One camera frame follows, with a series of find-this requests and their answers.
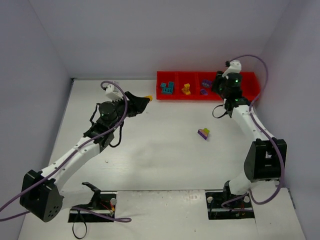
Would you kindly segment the purple curved lego brick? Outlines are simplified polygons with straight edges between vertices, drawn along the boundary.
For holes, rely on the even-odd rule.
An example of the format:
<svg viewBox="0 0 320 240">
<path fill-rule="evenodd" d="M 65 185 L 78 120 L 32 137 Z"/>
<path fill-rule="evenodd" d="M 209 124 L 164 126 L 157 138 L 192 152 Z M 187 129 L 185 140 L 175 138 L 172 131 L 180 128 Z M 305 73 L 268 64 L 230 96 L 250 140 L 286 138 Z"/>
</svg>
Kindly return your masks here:
<svg viewBox="0 0 320 240">
<path fill-rule="evenodd" d="M 204 88 L 211 88 L 212 84 L 213 84 L 213 82 L 211 80 L 208 80 L 208 79 L 203 79 L 202 82 L 201 82 L 201 85 Z"/>
</svg>

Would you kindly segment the lilac rounded lego plate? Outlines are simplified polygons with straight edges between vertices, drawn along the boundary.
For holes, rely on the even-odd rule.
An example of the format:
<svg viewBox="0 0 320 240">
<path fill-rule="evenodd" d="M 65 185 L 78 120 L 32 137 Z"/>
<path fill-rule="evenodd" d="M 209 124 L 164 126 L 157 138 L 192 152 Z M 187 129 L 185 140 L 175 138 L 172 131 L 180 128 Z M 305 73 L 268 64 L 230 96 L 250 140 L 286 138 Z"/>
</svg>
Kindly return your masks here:
<svg viewBox="0 0 320 240">
<path fill-rule="evenodd" d="M 207 92 L 205 89 L 201 89 L 201 90 L 200 90 L 200 95 L 202 95 L 202 96 L 207 96 L 207 95 L 208 95 L 208 92 Z"/>
</svg>

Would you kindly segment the teal rounded lego brick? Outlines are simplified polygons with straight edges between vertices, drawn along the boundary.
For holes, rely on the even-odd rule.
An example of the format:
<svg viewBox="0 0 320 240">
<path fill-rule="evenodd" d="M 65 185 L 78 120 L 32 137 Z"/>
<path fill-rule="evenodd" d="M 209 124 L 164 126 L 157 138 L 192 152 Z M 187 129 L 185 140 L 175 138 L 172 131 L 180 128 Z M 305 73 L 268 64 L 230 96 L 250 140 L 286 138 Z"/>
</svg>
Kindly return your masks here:
<svg viewBox="0 0 320 240">
<path fill-rule="evenodd" d="M 173 88 L 171 88 L 171 87 L 163 87 L 161 89 L 161 93 L 163 95 L 172 95 L 173 94 Z"/>
</svg>

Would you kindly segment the light blue lego brick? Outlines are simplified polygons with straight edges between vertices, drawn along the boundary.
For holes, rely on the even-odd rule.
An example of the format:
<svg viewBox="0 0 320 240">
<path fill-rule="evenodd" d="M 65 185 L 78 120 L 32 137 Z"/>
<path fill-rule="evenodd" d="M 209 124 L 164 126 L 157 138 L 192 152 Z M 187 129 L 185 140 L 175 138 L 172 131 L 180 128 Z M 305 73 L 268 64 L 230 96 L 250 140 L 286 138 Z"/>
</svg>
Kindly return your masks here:
<svg viewBox="0 0 320 240">
<path fill-rule="evenodd" d="M 174 82 L 173 81 L 169 81 L 167 87 L 171 90 L 174 89 Z"/>
</svg>

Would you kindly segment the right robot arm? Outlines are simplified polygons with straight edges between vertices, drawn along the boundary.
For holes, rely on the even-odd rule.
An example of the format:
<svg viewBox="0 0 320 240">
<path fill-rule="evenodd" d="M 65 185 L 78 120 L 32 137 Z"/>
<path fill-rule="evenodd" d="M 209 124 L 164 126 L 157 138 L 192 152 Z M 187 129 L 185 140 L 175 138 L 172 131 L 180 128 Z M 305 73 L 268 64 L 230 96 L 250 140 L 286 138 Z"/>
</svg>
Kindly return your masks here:
<svg viewBox="0 0 320 240">
<path fill-rule="evenodd" d="M 225 188 L 239 196 L 250 191 L 260 181 L 278 180 L 283 183 L 287 143 L 274 137 L 258 119 L 251 102 L 243 96 L 242 75 L 231 72 L 216 73 L 211 90 L 223 100 L 224 115 L 232 118 L 251 141 L 244 160 L 243 171 L 228 181 Z"/>
</svg>

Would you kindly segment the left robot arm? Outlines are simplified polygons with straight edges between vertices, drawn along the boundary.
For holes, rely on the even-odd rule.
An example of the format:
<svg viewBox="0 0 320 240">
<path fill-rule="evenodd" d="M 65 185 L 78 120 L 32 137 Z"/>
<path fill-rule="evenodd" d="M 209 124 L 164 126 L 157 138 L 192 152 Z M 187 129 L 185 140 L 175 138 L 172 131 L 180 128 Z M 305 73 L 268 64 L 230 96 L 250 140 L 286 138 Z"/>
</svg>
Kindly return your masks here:
<svg viewBox="0 0 320 240">
<path fill-rule="evenodd" d="M 116 129 L 125 118 L 142 114 L 151 96 L 138 97 L 126 91 L 124 97 L 95 105 L 91 126 L 80 140 L 58 160 L 40 171 L 30 170 L 23 178 L 19 203 L 47 223 L 61 210 L 85 207 L 93 210 L 101 202 L 101 190 L 82 182 L 78 190 L 63 190 L 67 181 L 89 160 L 111 145 Z"/>
</svg>

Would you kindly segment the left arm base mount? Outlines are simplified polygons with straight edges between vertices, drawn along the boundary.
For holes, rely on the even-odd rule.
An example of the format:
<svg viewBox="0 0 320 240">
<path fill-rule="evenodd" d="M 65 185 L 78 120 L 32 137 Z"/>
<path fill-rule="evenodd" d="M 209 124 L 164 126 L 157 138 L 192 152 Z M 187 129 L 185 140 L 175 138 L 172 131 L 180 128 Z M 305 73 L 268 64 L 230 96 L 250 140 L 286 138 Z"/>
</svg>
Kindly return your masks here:
<svg viewBox="0 0 320 240">
<path fill-rule="evenodd" d="M 117 193 L 115 191 L 102 191 L 89 182 L 83 182 L 93 192 L 90 202 L 78 204 L 76 207 L 82 210 L 71 209 L 69 211 L 69 223 L 113 223 L 116 212 Z M 90 210 L 97 214 L 107 216 L 108 219 L 83 211 Z"/>
</svg>

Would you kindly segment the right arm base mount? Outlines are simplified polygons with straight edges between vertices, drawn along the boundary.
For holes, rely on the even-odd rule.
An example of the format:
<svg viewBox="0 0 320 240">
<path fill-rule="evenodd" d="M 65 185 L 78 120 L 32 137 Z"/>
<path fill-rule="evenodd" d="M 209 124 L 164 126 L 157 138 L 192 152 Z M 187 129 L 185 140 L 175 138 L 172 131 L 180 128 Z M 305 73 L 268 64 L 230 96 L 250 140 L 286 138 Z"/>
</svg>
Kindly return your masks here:
<svg viewBox="0 0 320 240">
<path fill-rule="evenodd" d="M 249 195 L 225 203 L 238 196 L 226 197 L 222 190 L 206 191 L 206 207 L 209 220 L 242 220 L 254 219 L 255 213 Z"/>
</svg>

